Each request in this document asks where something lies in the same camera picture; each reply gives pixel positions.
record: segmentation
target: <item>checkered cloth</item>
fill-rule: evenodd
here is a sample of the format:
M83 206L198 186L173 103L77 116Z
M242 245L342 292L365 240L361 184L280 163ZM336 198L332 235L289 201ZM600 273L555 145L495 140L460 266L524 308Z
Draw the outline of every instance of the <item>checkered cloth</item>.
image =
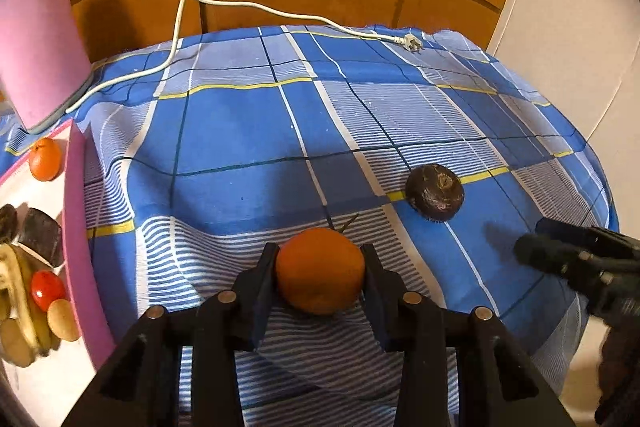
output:
M407 30L368 28L404 35ZM584 303L520 266L512 247L542 216L617 229L602 167L567 119L462 35L411 30L418 53L324 26L181 39L173 64L91 97L86 226L116 339L150 305L198 305L253 266L267 241L339 227L372 242L409 289L450 309L494 310L556 391ZM161 64L169 43L95 65L96 81ZM6 169L37 138L0 121ZM448 223L404 201L409 170L437 162L465 187ZM401 356L382 353L359 305L331 320L272 311L236 356L248 425L391 425ZM190 410L191 351L180 409ZM449 408L458 409L455 357Z

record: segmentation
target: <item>power cord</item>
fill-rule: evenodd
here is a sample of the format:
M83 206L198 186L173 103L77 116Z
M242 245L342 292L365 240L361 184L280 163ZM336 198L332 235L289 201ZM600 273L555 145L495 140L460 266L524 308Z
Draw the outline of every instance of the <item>power cord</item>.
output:
M124 82L126 80L132 80L134 78L139 78L141 76L146 76L148 74L158 73L158 71L164 70L164 68L169 67L171 65L172 60L174 60L175 52L178 47L178 35L180 33L180 24L182 23L182 12L184 10L184 2L186 0L180 0L178 4L178 13L175 16L175 24L174 24L174 38L171 41L171 50L169 51L169 55L166 60L156 66L155 68L151 68L149 70L136 71L135 73L124 74L123 76L118 76L116 78L112 78L111 80L107 80L98 84L97 86L89 89L75 104L69 107L65 112L68 114L72 111L75 111L78 107L80 107L86 99L88 99L92 94L104 89L105 87L113 86L114 84L119 84L120 82ZM349 35L353 35L354 37L360 37L364 39L379 39L381 41L392 42L393 44L399 44L406 50L410 52L416 52L422 48L422 42L413 34L407 33L404 37L393 37L391 35L381 35L379 33L363 33L357 32L355 30L351 30L349 28L345 28L344 26L340 26L339 24L329 20L325 17L321 17L318 15L300 15L297 13L288 13L281 12L280 10L274 10L273 8L269 8L263 4L258 4L257 2L248 2L248 1L215 1L215 0L196 0L198 2L204 4L211 4L213 6L247 6L250 8L259 8L260 10L264 10L268 13L273 13L274 15L279 15L281 17L287 17L289 19L304 19L304 20L313 20L320 21L333 28L347 33Z

